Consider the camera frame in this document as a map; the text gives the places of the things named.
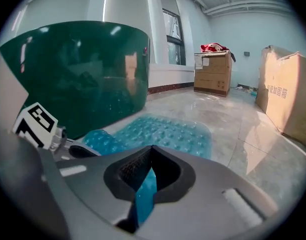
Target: cardboard box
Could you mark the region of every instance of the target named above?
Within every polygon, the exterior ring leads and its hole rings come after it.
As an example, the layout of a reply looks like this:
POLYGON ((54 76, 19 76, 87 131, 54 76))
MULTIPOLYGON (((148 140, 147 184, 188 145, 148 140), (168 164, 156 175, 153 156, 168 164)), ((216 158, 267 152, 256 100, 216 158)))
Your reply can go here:
POLYGON ((195 54, 194 91, 227 96, 232 73, 229 51, 195 54))
POLYGON ((306 145, 306 57, 263 49, 256 103, 279 132, 306 145))

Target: marble floor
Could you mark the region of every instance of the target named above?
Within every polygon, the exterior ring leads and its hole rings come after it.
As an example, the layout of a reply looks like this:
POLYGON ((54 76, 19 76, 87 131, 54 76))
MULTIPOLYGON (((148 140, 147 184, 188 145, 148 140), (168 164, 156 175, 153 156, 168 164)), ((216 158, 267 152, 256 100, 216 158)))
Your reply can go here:
POLYGON ((212 134, 211 160, 260 187, 279 208, 305 189, 306 147, 280 135, 247 92, 231 89, 219 97, 189 87, 151 94, 142 111, 104 130, 113 134, 146 113, 205 125, 212 134))

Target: window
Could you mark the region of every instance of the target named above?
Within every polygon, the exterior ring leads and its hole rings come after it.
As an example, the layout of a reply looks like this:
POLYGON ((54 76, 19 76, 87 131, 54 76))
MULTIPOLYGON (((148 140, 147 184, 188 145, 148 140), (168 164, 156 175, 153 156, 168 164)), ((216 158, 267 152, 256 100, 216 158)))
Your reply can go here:
POLYGON ((170 64, 185 65, 185 49, 180 17, 163 9, 170 64))

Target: black and white tag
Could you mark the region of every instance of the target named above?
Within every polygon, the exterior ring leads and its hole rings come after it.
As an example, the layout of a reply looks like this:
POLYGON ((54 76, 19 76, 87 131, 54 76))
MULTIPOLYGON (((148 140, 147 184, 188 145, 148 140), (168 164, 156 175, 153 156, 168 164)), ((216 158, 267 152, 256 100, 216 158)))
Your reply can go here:
POLYGON ((38 102, 24 108, 13 126, 13 133, 27 139, 36 148, 49 149, 58 120, 38 102))

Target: blue bubble mat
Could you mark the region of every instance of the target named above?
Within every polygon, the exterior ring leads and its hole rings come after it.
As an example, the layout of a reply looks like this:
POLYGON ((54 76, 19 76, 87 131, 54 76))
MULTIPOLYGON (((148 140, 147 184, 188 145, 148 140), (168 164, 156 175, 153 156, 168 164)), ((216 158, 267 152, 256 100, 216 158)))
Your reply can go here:
MULTIPOLYGON (((104 130, 90 131, 83 143, 103 156, 140 146, 159 145, 210 159, 212 142, 211 133, 202 124, 145 114, 113 135, 104 130)), ((140 225, 153 210, 156 191, 156 177, 151 169, 136 193, 140 225)))

